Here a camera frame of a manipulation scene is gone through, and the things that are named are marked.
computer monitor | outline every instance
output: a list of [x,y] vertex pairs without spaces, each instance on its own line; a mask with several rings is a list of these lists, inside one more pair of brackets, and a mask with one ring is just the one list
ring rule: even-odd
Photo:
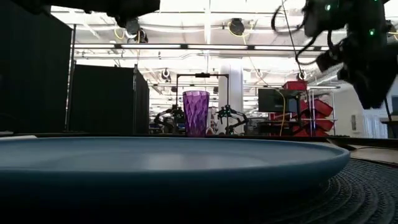
[[[285,96],[286,100],[286,113],[297,113],[297,103],[298,100],[295,97],[298,95],[297,90],[279,90],[281,94]],[[259,89],[258,92],[258,102],[259,102],[259,112],[275,112],[283,113],[284,111],[284,99],[277,92],[277,90],[272,89]]]

blue plate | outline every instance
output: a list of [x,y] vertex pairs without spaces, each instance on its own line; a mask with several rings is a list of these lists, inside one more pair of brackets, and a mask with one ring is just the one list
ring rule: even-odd
[[253,139],[3,140],[0,197],[81,204],[277,194],[322,183],[348,161],[337,147]]

purple glass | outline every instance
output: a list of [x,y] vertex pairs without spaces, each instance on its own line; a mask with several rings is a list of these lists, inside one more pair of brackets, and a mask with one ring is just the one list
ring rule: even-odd
[[206,91],[185,91],[182,98],[187,136],[205,137],[210,94]]

white column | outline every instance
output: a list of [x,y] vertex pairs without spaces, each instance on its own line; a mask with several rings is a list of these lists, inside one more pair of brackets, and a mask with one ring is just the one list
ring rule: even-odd
[[[229,74],[229,105],[231,108],[243,113],[243,67],[242,60],[229,58],[221,60],[219,74]],[[227,79],[219,77],[218,79],[218,109],[227,104]],[[236,120],[230,118],[229,124],[235,124]],[[223,124],[218,122],[218,133],[225,133],[226,118]],[[243,126],[235,128],[236,133],[243,133]]]

